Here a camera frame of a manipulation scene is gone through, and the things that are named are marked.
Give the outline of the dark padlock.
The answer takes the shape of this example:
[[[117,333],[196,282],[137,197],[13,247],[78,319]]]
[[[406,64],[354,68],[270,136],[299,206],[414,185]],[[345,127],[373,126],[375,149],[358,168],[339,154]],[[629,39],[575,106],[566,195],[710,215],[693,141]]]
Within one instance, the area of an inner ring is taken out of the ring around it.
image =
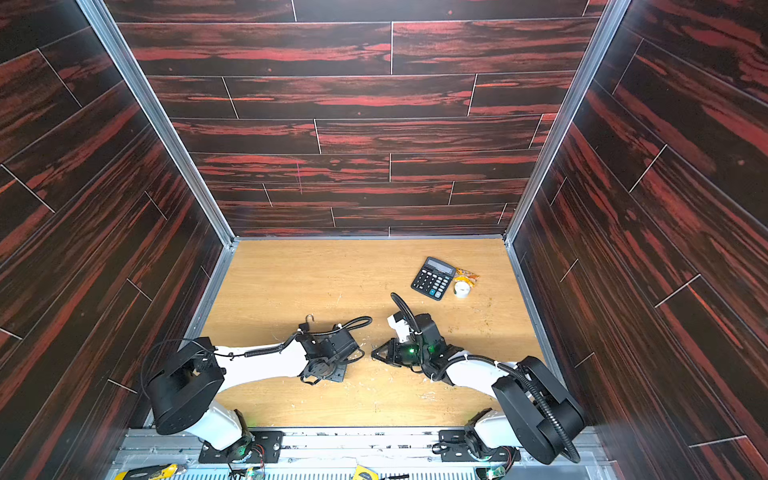
[[[311,331],[311,325],[315,322],[315,318],[312,314],[307,314],[305,321],[299,325],[299,329],[303,333],[309,333]]]

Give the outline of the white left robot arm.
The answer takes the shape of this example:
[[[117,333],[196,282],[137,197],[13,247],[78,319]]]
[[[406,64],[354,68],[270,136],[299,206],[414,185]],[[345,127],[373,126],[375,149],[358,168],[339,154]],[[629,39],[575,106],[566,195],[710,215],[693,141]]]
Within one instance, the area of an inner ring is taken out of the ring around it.
[[[347,323],[311,333],[301,327],[287,340],[266,346],[215,346],[192,339],[161,363],[145,385],[155,430],[160,435],[191,433],[232,458],[250,455],[253,435],[243,415],[216,401],[235,386],[282,377],[314,385],[341,382],[347,365],[364,355]]]

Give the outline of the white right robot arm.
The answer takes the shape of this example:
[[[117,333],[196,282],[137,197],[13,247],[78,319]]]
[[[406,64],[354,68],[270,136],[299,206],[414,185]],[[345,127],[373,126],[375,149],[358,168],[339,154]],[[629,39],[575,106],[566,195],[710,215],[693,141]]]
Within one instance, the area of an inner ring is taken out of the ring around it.
[[[471,354],[427,330],[392,338],[373,350],[372,357],[495,398],[497,410],[479,412],[464,427],[465,448],[478,460],[508,447],[522,449],[546,465],[559,456],[581,461],[575,438],[586,427],[584,411],[536,357],[502,363]]]

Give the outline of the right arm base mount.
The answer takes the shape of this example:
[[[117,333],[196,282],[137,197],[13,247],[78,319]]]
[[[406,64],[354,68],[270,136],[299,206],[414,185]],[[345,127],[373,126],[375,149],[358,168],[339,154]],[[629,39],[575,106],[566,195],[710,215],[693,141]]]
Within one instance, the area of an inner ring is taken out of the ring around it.
[[[504,461],[507,467],[511,467],[520,461],[521,454],[516,447],[489,447],[476,432],[479,421],[490,414],[496,414],[496,411],[490,408],[480,411],[462,430],[440,430],[439,441],[431,447],[432,453],[439,455],[443,462]]]

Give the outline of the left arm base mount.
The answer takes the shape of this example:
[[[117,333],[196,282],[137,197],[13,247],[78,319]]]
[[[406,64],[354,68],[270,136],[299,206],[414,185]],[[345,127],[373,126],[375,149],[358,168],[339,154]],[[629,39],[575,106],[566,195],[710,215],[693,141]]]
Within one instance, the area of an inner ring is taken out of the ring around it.
[[[241,437],[223,450],[217,450],[210,442],[204,441],[198,458],[201,464],[271,464],[277,463],[282,451],[284,432],[275,430],[253,430],[245,433],[247,424],[242,413],[235,409]]]

